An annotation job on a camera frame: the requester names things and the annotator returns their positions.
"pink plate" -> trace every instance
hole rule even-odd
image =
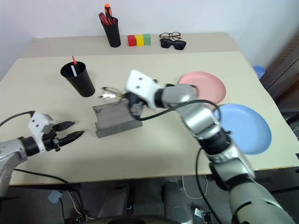
[[[195,85],[199,91],[197,99],[207,99],[216,104],[220,103],[226,95],[223,82],[207,72],[190,72],[181,78],[179,84]]]

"toy block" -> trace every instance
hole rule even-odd
[[[137,46],[143,46],[144,45],[143,35],[135,35],[135,37],[136,37]]]
[[[150,43],[151,43],[150,34],[143,34],[143,42],[144,42],[144,45],[150,45]]]
[[[130,47],[136,46],[136,39],[134,35],[128,35],[128,44]]]

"white wall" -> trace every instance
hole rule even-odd
[[[103,35],[98,13],[106,2],[2,0],[1,53],[7,58],[1,61],[3,71],[22,54],[31,37]],[[224,31],[235,39],[252,65],[265,67],[299,30],[299,0],[108,2],[119,18],[122,34]]]

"green block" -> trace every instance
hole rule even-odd
[[[150,45],[150,34],[143,34],[144,45]]]

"yellow block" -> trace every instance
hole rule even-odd
[[[135,38],[136,38],[137,46],[143,46],[144,45],[143,35],[135,35]]]

